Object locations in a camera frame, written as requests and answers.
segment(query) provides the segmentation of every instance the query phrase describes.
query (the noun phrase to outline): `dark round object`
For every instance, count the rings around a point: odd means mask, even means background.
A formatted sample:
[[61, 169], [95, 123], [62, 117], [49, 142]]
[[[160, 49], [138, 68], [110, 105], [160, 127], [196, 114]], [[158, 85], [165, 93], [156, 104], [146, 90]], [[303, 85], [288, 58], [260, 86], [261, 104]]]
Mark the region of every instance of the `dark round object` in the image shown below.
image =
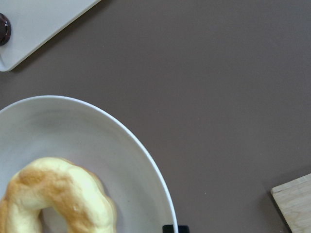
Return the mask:
[[11, 24], [8, 18], [0, 13], [0, 46], [5, 45], [11, 37]]

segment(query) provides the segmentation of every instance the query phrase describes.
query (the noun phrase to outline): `brown table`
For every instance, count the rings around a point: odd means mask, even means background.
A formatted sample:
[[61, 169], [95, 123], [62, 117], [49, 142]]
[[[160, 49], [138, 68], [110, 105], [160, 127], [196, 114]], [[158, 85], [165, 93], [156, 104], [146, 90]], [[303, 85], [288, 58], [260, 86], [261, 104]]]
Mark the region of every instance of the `brown table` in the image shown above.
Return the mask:
[[269, 190], [311, 173], [310, 11], [105, 0], [0, 74], [0, 107], [90, 102], [145, 145], [192, 233], [289, 232]]

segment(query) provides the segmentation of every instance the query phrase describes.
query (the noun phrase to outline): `white oval plate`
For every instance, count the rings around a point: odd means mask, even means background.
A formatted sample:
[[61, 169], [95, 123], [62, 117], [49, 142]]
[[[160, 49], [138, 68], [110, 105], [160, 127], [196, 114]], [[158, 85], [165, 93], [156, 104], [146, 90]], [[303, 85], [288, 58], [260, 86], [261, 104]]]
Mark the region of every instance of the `white oval plate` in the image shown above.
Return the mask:
[[[0, 111], [0, 196], [11, 177], [40, 157], [64, 157], [95, 172], [117, 206], [118, 233], [161, 233], [177, 221], [163, 177], [148, 151], [119, 121], [80, 100], [39, 96]], [[66, 233], [52, 209], [45, 233]]]

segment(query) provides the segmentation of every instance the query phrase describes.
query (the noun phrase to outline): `black clip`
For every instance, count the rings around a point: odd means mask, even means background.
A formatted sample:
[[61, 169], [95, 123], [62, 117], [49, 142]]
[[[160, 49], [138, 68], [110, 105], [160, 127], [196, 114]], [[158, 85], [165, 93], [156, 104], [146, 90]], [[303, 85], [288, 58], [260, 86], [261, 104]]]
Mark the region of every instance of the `black clip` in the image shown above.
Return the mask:
[[[163, 233], [174, 233], [173, 225], [164, 225], [162, 227]], [[190, 233], [188, 226], [178, 226], [179, 233]]]

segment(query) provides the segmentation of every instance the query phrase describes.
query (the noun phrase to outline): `white plate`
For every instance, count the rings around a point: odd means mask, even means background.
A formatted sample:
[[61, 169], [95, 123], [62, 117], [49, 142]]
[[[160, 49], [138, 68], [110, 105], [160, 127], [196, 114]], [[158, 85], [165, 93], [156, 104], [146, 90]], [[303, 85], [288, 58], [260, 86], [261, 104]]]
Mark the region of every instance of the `white plate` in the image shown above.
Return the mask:
[[[163, 177], [148, 151], [119, 121], [86, 102], [60, 96], [18, 101], [0, 111], [0, 196], [32, 160], [56, 156], [95, 172], [118, 211], [118, 233], [161, 233], [177, 222]], [[64, 220], [43, 211], [45, 233]]]
[[0, 47], [0, 71], [9, 71], [100, 0], [0, 0], [12, 25]]

